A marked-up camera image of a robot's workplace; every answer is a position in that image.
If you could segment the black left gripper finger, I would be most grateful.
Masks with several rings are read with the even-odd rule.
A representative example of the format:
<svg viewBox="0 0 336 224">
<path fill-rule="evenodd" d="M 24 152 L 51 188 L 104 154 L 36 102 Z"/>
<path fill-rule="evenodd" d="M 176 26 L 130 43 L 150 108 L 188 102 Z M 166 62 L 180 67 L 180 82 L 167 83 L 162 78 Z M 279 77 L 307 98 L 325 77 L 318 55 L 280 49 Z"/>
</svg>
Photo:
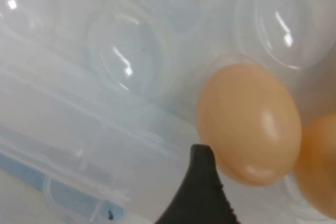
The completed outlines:
<svg viewBox="0 0 336 224">
<path fill-rule="evenodd" d="M 186 175 L 158 224 L 229 224 L 237 216 L 223 191 L 214 153 L 208 145 L 191 147 Z"/>
</svg>

